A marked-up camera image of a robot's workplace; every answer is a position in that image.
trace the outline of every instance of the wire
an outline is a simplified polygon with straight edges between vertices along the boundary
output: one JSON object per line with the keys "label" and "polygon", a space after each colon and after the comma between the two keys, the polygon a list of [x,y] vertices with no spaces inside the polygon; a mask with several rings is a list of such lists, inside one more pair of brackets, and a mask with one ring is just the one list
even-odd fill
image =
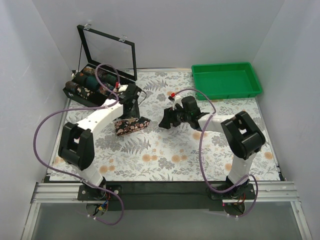
{"label": "wire", "polygon": [[[119,74],[118,74],[118,71],[117,71],[113,66],[111,66],[111,65],[108,65],[108,66],[110,66],[111,68],[114,69],[115,73],[116,73],[117,76],[118,76],[118,82],[119,82],[119,84],[120,84],[120,76],[119,76]],[[97,76],[98,67],[99,67],[99,66],[97,66],[97,68],[95,69],[95,72],[94,72],[95,75],[96,75],[96,79],[97,79],[97,81],[99,82],[99,84],[100,84],[103,88],[105,88],[107,91],[109,91],[110,93],[112,93],[112,94],[115,96],[115,102],[111,103],[111,104],[108,105],[108,106],[80,107],[80,108],[62,109],[62,110],[58,110],[58,111],[55,111],[55,112],[49,114],[48,116],[46,116],[46,117],[40,122],[40,124],[38,125],[38,127],[36,128],[36,130],[35,130],[35,132],[34,132],[34,136],[33,136],[33,152],[34,152],[34,155],[35,155],[36,159],[37,159],[43,166],[47,167],[48,169],[51,169],[51,170],[56,171],[56,172],[58,172],[58,173],[70,175],[70,176],[72,176],[72,177],[75,177],[75,178],[79,179],[81,182],[83,182],[84,184],[86,184],[86,185],[89,186],[89,187],[96,188],[96,189],[99,189],[99,190],[104,191],[104,192],[106,192],[106,193],[109,193],[109,194],[114,195],[114,196],[119,200],[120,205],[121,205],[121,214],[120,214],[120,217],[118,218],[117,221],[115,221],[115,222],[107,222],[107,221],[104,221],[103,219],[99,219],[98,217],[94,217],[93,215],[90,215],[90,217],[95,218],[95,219],[97,219],[98,221],[100,221],[100,222],[102,222],[102,223],[104,223],[104,224],[106,224],[106,225],[113,226],[113,225],[116,225],[117,223],[119,223],[119,222],[121,221],[121,219],[122,219],[122,217],[123,217],[123,215],[124,215],[124,211],[125,211],[124,203],[123,203],[122,199],[121,199],[117,194],[115,194],[113,191],[110,191],[110,190],[108,190],[108,189],[105,189],[105,188],[102,188],[102,187],[100,187],[100,186],[96,186],[96,185],[94,185],[94,184],[92,184],[92,183],[90,183],[90,182],[87,182],[84,178],[82,178],[82,177],[80,177],[80,176],[78,176],[78,175],[76,175],[76,174],[73,174],[73,173],[67,172],[67,171],[63,171],[63,170],[57,169],[57,168],[55,168],[55,167],[53,167],[53,166],[50,166],[49,164],[45,163],[45,162],[40,158],[40,156],[39,156],[39,154],[38,154],[38,151],[37,151],[37,137],[38,137],[39,130],[40,130],[40,128],[42,127],[42,125],[43,125],[49,118],[51,118],[51,117],[53,117],[53,116],[55,116],[55,115],[57,115],[57,114],[64,113],[64,112],[69,112],[69,111],[106,109],[106,108],[110,108],[110,107],[116,105],[116,104],[119,102],[119,97],[118,97],[118,95],[117,95],[114,91],[112,91],[112,90],[110,90],[109,88],[107,88],[107,87],[101,82],[101,80],[98,78],[98,76]]]}
{"label": "wire", "polygon": [[184,91],[195,91],[195,92],[198,92],[198,93],[202,94],[202,95],[205,97],[205,99],[207,99],[208,102],[211,104],[211,106],[212,106],[212,108],[213,108],[213,113],[212,113],[212,114],[216,114],[217,110],[216,110],[216,108],[215,108],[215,105],[214,105],[214,104],[212,103],[212,101],[207,97],[207,95],[205,95],[202,91],[199,91],[198,89],[195,89],[195,88],[185,88],[185,89],[182,89],[182,90],[180,90],[180,91],[175,92],[175,95],[178,95],[179,93],[182,93],[182,92],[184,92]]}
{"label": "wire", "polygon": [[98,77],[98,69],[100,69],[102,66],[108,66],[108,67],[110,67],[110,68],[113,69],[113,71],[115,72],[116,77],[117,77],[118,87],[120,87],[120,75],[119,75],[119,73],[118,73],[118,70],[115,69],[113,66],[111,66],[111,65],[109,65],[109,64],[101,63],[101,64],[99,64],[98,66],[96,66],[96,69],[95,69],[95,71],[94,71],[94,75],[95,75],[96,80],[97,80],[98,83],[99,83],[102,87],[104,87],[108,92],[112,93],[113,91],[111,91],[109,88],[107,88],[107,87],[101,82],[101,80],[100,80],[99,77]]}
{"label": "wire", "polygon": [[214,187],[212,187],[209,183],[209,181],[207,180],[206,178],[206,175],[205,175],[205,171],[204,171],[204,166],[203,166],[203,163],[202,163],[202,143],[203,143],[203,140],[204,140],[204,135],[205,135],[205,131],[207,129],[207,126],[210,122],[210,120],[213,118],[214,114],[217,112],[214,104],[210,101],[210,99],[201,91],[197,90],[197,89],[194,89],[194,88],[186,88],[186,89],[182,89],[178,92],[176,92],[175,94],[179,94],[181,92],[184,92],[184,91],[195,91],[195,92],[198,92],[200,94],[202,94],[207,100],[208,102],[211,104],[212,108],[213,108],[213,113],[209,116],[208,120],[205,122],[205,125],[202,129],[202,132],[201,132],[201,136],[200,136],[200,141],[199,141],[199,164],[200,164],[200,171],[201,171],[201,174],[202,174],[202,177],[203,177],[203,180],[204,182],[206,183],[206,185],[209,187],[209,189],[217,194],[224,194],[224,193],[227,193],[229,191],[231,191],[232,189],[234,189],[236,186],[238,186],[243,180],[247,179],[249,176],[251,176],[255,182],[255,186],[256,186],[256,193],[255,193],[255,197],[254,197],[254,200],[253,200],[253,203],[251,205],[251,207],[248,209],[248,211],[244,214],[242,214],[241,216],[239,217],[244,217],[246,216],[252,209],[253,207],[255,206],[256,204],[256,201],[257,201],[257,197],[258,197],[258,182],[255,178],[255,176],[253,176],[252,174],[246,174],[245,176],[243,176],[239,181],[237,181],[234,185],[232,185],[231,187],[225,189],[225,190],[217,190],[215,189]]}
{"label": "wire", "polygon": [[81,47],[80,47],[80,56],[79,56],[79,63],[78,63],[78,72],[79,72],[79,70],[80,70],[81,53],[82,53],[82,42],[81,42]]}
{"label": "wire", "polygon": [[144,97],[144,99],[138,104],[138,106],[139,106],[140,104],[142,104],[142,102],[143,102],[144,100],[146,100],[146,98],[147,98],[147,93],[146,93],[144,90],[141,90],[141,92],[143,92],[143,93],[145,94],[145,97]]}

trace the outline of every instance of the black box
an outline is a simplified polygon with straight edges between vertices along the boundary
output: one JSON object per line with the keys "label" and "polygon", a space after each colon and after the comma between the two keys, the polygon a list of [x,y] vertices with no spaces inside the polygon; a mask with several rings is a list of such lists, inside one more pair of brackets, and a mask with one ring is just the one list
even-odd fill
{"label": "black box", "polygon": [[[91,68],[95,69],[99,64],[101,64],[101,62],[93,60],[92,57],[91,57],[92,55],[91,55],[91,53],[89,51],[88,43],[87,43],[87,40],[86,40],[86,37],[85,37],[85,31],[93,33],[93,34],[96,34],[96,35],[99,35],[99,36],[102,36],[102,37],[105,37],[105,38],[108,38],[108,39],[111,39],[111,40],[114,40],[114,41],[117,41],[118,43],[121,43],[121,44],[125,44],[125,45],[131,46],[133,75],[128,74],[128,73],[123,72],[123,71],[118,70],[118,69],[117,69],[117,71],[118,71],[118,73],[120,75],[120,82],[121,82],[122,85],[135,84],[135,82],[137,80],[137,63],[136,63],[136,50],[135,50],[135,43],[134,42],[127,41],[127,40],[124,40],[122,38],[119,38],[119,37],[116,37],[116,36],[112,36],[112,35],[109,35],[107,33],[101,32],[101,31],[94,30],[94,29],[90,28],[90,26],[78,25],[77,29],[78,29],[79,36],[80,36],[80,39],[81,39],[81,43],[82,43],[82,46],[83,46],[83,49],[84,49],[84,53],[86,55],[86,59],[88,61],[88,63],[85,66],[85,68],[86,67],[91,67]],[[117,76],[114,73],[114,70],[109,66],[103,66],[103,67],[101,67],[101,69],[105,70],[110,75],[113,75],[115,77]],[[97,102],[100,102],[101,104],[97,104],[97,103],[91,102],[91,101],[89,101],[87,99],[84,99],[79,95],[72,94],[66,88],[63,89],[63,92],[69,99],[74,100],[74,101],[76,101],[76,102],[78,102],[78,103],[80,103],[80,104],[82,104],[82,105],[84,105],[86,107],[99,107],[104,103],[103,98],[105,98],[105,100],[108,98],[108,95],[103,95],[103,94],[99,93],[99,96],[98,96],[99,101],[97,101]]]}

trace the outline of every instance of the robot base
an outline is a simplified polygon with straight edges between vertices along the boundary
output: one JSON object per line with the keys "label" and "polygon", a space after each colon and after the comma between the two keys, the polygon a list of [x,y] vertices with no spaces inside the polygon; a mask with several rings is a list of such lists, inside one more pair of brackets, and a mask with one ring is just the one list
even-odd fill
{"label": "robot base", "polygon": [[[221,187],[221,184],[211,184],[212,187],[218,188]],[[240,196],[245,195],[246,200],[253,200],[255,199],[255,190],[254,186],[249,183],[245,187],[241,189],[241,193],[236,192],[235,195],[230,194],[229,192],[226,193],[215,193],[211,192],[211,199],[212,200],[238,200]]]}
{"label": "robot base", "polygon": [[[121,197],[122,187],[121,185],[108,185],[106,189],[116,193]],[[79,201],[105,201],[107,200],[107,196],[103,194],[101,196],[101,191],[87,185],[81,185],[78,191],[77,200]],[[118,200],[114,195],[110,195],[110,201]]]}

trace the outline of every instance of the patterned mat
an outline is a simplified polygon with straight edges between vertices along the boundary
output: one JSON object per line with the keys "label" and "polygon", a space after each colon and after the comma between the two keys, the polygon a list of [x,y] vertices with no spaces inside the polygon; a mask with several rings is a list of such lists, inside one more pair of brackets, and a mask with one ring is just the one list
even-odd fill
{"label": "patterned mat", "polygon": [[[168,96],[181,89],[194,88],[191,72],[139,72],[137,85],[147,93],[139,109],[142,117],[151,119],[149,126],[124,136],[116,136],[113,124],[106,126],[94,141],[94,165],[107,181],[202,181],[198,160],[201,133],[187,123],[169,130],[158,127],[164,109],[172,105]],[[186,91],[181,95],[195,96],[195,93]],[[213,100],[213,103],[219,115],[247,111],[266,136],[266,128],[254,98]],[[208,102],[198,101],[198,105],[202,112],[212,112]],[[80,106],[74,101],[70,103],[70,108]],[[76,123],[92,112],[68,112],[65,122]],[[233,157],[226,137],[222,133],[207,131],[202,147],[203,166],[208,180],[224,181],[232,167]],[[57,154],[52,164],[58,169],[75,173]],[[269,139],[256,155],[250,173],[261,181],[280,180]],[[52,172],[50,180],[75,179]]]}

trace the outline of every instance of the open lid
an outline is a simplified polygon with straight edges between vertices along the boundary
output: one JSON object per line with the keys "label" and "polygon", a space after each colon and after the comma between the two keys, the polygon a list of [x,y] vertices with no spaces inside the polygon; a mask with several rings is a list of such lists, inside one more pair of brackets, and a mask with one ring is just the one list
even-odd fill
{"label": "open lid", "polygon": [[[124,63],[126,65],[126,67],[121,67],[121,68],[131,68],[131,67],[127,67],[128,61],[130,62],[130,64],[131,64],[131,61],[129,60],[130,57],[128,56],[128,53],[130,53],[130,51],[126,49],[127,47],[130,49],[130,46],[131,46],[133,75],[120,70],[118,70],[118,73],[123,78],[127,78],[132,81],[137,80],[136,50],[135,50],[134,42],[127,41],[122,38],[112,36],[101,31],[94,30],[91,28],[89,24],[86,24],[85,26],[78,25],[77,29],[80,35],[80,39],[82,42],[82,46],[83,46],[87,61],[93,67],[97,67],[99,64],[101,64],[101,62],[98,62],[95,59],[97,59],[97,57],[100,58],[101,56],[103,56],[105,58],[109,57],[109,60],[105,63],[113,65],[116,69],[118,69],[117,65],[114,65],[112,60],[110,60],[110,58],[117,59],[118,62]],[[104,38],[110,39],[112,41],[110,40],[101,41],[103,40],[101,36]],[[107,70],[111,73],[114,73],[113,69],[109,66],[103,66],[102,69]]]}

